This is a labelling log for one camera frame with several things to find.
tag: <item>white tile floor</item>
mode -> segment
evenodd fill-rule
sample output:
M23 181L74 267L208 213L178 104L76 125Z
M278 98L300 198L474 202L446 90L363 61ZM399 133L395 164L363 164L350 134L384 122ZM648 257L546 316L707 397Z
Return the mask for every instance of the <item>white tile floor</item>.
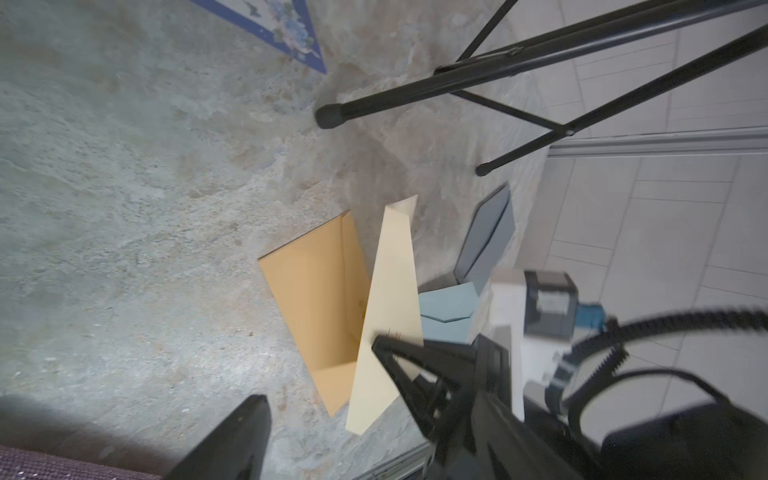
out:
M694 306L768 308L767 180L766 155L549 159L517 266L567 271L582 301L620 322ZM624 369L691 370L768 419L768 335L671 335L627 349ZM627 382L582 425L600 440L705 399L668 378Z
M522 40L640 0L519 0L507 19ZM571 121L764 25L768 5L533 71L555 121ZM754 127L768 122L768 49L646 101L578 137Z

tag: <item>black tripod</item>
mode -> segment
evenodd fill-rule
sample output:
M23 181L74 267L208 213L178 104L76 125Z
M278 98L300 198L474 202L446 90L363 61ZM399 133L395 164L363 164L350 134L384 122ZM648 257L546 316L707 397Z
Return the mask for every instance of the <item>black tripod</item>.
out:
M516 2L504 2L456 63L439 67L432 77L402 87L345 104L323 105L315 112L317 124L324 129L335 128L353 118L449 93L551 130L493 161L478 165L475 172L484 176L539 148L570 137L597 122L768 46L768 25L764 25L567 124L559 124L463 89L752 8L768 0L647 0L471 57Z

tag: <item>purple mat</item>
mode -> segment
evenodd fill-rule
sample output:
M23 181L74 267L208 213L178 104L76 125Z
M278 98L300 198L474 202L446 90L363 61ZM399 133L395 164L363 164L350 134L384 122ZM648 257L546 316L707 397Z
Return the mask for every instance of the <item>purple mat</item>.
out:
M0 445L0 480L159 480L156 475L105 467Z

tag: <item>black cable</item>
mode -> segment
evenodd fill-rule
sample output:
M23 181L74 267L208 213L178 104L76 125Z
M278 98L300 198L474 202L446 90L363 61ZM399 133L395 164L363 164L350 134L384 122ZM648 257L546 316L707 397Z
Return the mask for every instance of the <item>black cable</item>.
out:
M570 405L574 402L578 403L580 398L584 395L588 395L594 388L601 385L608 379L613 378L621 364L629 358L629 353L624 349L622 345L615 346L608 357L603 360L599 367L596 368L592 376L590 376L584 385L579 387L578 390L573 392L571 396L563 400L563 406L565 411L570 411Z
M580 364L595 353L618 344L650 336L697 330L768 330L768 313L761 310L704 310L671 313L619 326L616 329L582 340L571 353L563 356L545 392L549 411L561 415L563 390Z
M700 377L690 372L676 369L642 369L633 370L632 372L621 373L616 376L602 379L600 382L594 382L590 386L586 386L586 390L578 398L574 399L568 408L568 428L571 430L571 435L577 440L583 440L581 434L581 414L587 407L589 402L595 399L598 395L609 389L613 385L624 380L631 379L637 376L645 375L672 375L680 379L687 380L688 382L695 383L704 392L709 393L717 402L730 402L727 396L720 390L716 389L709 383L702 380Z

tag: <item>concrete floor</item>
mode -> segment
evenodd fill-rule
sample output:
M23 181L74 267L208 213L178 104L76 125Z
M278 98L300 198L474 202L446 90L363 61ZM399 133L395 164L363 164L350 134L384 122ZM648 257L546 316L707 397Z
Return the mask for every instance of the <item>concrete floor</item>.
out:
M423 78L498 2L310 3L327 76L185 0L0 5L0 443L161 474L255 392L263 478L422 441L400 400L362 436L328 417L257 258L351 209L370 271L384 205L419 194L419 282L444 286L509 181L513 262L545 152L473 167L540 129L437 98L321 131L317 105ZM528 74L477 91L544 110Z

